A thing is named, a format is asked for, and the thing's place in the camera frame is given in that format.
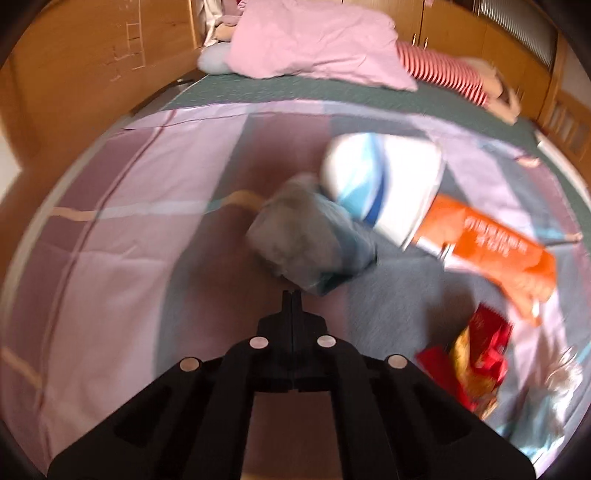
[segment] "bedspread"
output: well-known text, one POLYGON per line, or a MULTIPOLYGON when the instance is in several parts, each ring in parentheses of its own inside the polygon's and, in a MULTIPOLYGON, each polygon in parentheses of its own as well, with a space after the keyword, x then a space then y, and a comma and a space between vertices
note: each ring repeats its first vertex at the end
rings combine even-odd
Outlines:
MULTIPOLYGON (((293 286, 258 261, 245 232, 261 199, 296 173, 317 173, 330 139, 358 131, 437 142, 440 191, 544 244, 557 259, 558 290, 534 329, 486 280, 444 272, 437 259, 374 233, 378 266, 326 297, 304 295, 304 308, 364 355, 412 359, 452 342, 483 301, 515 323, 487 422, 509 430, 528 386, 572 345, 584 369, 567 413, 572 435, 591 403, 591 262, 544 164, 523 166, 519 148, 424 115, 239 103, 160 112, 113 136, 20 252, 16 287, 2 296, 0 407, 39 468, 182 357, 223 355, 279 311, 293 286)), ((258 395, 245 472, 338 477, 330 408, 324 394, 258 395)))

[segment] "green bed sheet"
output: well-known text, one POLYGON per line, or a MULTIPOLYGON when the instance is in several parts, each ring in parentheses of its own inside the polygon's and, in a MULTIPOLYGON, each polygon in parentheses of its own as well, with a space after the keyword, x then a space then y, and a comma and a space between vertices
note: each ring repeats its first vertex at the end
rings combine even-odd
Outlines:
POLYGON ((209 75, 178 95, 166 108, 293 99, 333 100, 384 110, 422 113, 522 147, 540 157, 558 178, 580 223, 587 250, 591 252, 591 212, 566 176, 538 149, 535 125, 524 118, 520 118, 515 125, 507 125, 450 90, 423 82, 418 82, 418 91, 405 92, 297 76, 255 80, 234 74, 209 75))

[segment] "snack wrapper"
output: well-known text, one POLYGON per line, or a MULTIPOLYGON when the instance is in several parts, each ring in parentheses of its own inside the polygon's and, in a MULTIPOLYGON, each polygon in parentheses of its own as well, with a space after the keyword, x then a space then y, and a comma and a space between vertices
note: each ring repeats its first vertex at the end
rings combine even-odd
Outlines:
POLYGON ((482 419, 496 407, 497 389, 507 374, 504 353, 511 330, 500 314, 480 304, 450 353, 456 378, 482 419))
POLYGON ((417 360, 433 381, 454 397, 470 411, 476 409, 476 404, 468 397, 466 391, 456 377, 449 356, 440 346, 427 348, 417 355, 417 360))
POLYGON ((540 324, 540 302, 556 289, 556 260, 542 245, 443 194, 433 200, 414 242, 448 269, 488 278, 525 320, 540 324))

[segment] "red and white striped fabric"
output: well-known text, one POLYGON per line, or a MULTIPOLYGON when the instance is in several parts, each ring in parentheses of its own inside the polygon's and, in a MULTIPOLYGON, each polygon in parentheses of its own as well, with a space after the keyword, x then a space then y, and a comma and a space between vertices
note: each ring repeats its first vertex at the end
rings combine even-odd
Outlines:
POLYGON ((480 75, 465 61, 403 41, 397 41, 396 48, 402 65, 417 80, 453 89, 478 106, 488 100, 480 75))

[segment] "bed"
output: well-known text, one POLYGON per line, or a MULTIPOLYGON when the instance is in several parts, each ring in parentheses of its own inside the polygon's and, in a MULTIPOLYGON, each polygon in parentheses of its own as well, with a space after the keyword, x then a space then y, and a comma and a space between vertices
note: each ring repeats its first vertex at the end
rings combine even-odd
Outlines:
MULTIPOLYGON (((540 330, 516 329, 487 423, 508 436, 525 386, 568 345, 584 370, 567 414, 566 437, 573 435, 591 404, 591 212, 580 179, 538 149, 535 127, 523 119, 509 126, 424 83, 411 93, 224 75, 205 77, 74 164, 19 245, 0 304, 0 406, 38 468, 182 357, 223 355, 260 317, 279 311, 281 291, 293 286, 243 240, 257 201, 295 173, 317 172, 332 136, 364 130, 449 142, 442 191, 554 253, 560 298, 540 330), (542 164, 519 165, 523 153, 542 164)), ((444 273, 417 249, 375 240, 374 270, 303 300, 363 354, 412 359, 428 345, 448 345, 479 301, 511 318, 482 278, 444 273)), ((538 474, 556 454, 536 461, 538 474)), ((338 478, 329 399, 257 397, 244 471, 338 478), (290 434, 278 436, 278 427, 290 434)))

